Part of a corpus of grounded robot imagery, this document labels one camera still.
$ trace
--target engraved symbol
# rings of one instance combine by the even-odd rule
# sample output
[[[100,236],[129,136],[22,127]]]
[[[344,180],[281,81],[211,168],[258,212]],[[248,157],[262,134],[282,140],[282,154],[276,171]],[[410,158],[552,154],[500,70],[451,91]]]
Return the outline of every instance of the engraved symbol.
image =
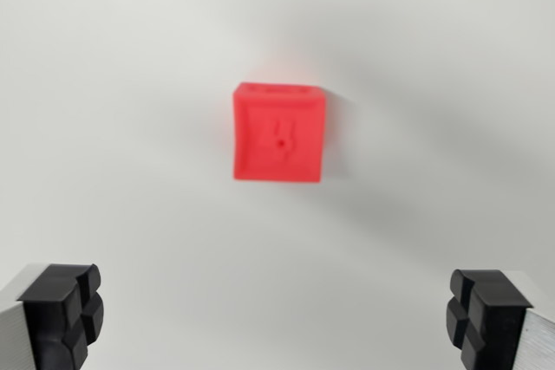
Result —
[[[260,137],[260,145],[270,150],[276,161],[285,162],[295,150],[294,132],[293,120],[269,120]]]

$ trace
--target white backdrop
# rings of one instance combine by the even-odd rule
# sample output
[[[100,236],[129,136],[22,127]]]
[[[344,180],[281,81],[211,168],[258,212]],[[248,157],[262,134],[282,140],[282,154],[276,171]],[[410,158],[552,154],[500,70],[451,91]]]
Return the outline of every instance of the white backdrop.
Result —
[[[555,295],[553,0],[0,0],[0,282],[97,263],[85,367],[462,369],[455,268]],[[232,180],[232,92],[330,96],[320,185]]]

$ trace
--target cube front face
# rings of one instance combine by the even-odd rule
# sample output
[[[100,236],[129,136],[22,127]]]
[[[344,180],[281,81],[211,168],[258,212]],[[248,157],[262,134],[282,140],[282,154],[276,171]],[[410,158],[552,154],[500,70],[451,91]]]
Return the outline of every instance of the cube front face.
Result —
[[[243,83],[233,99],[236,179],[320,181],[326,104],[320,88]]]

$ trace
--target black gripper pad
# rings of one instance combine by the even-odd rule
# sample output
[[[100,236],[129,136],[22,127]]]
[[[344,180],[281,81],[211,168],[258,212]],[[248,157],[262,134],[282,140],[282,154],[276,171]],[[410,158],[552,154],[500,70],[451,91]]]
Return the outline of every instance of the black gripper pad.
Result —
[[[512,370],[530,302],[499,270],[456,270],[447,333],[467,370]]]
[[[51,264],[21,295],[36,370],[79,370],[104,318],[96,265]]]

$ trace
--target red 3d-printed block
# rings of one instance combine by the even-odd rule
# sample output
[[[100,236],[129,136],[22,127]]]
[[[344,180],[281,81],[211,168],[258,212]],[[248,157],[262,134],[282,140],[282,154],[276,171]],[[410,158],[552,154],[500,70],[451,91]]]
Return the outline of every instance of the red 3d-printed block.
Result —
[[[235,107],[235,178],[319,182],[326,98],[317,87],[243,83]]]

